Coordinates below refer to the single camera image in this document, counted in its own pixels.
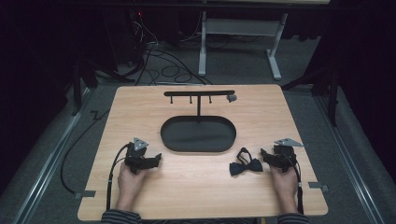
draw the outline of black bow tie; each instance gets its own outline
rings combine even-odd
[[[245,158],[243,158],[241,156],[241,154],[245,152],[248,154],[248,156],[250,157],[250,162],[248,162]],[[252,159],[250,153],[248,152],[248,150],[245,147],[242,147],[241,150],[239,151],[238,155],[236,156],[236,158],[242,162],[241,163],[230,163],[230,173],[231,175],[239,175],[242,172],[246,171],[246,170],[251,170],[251,171],[256,171],[256,172],[262,172],[262,163],[257,160],[257,159]]]

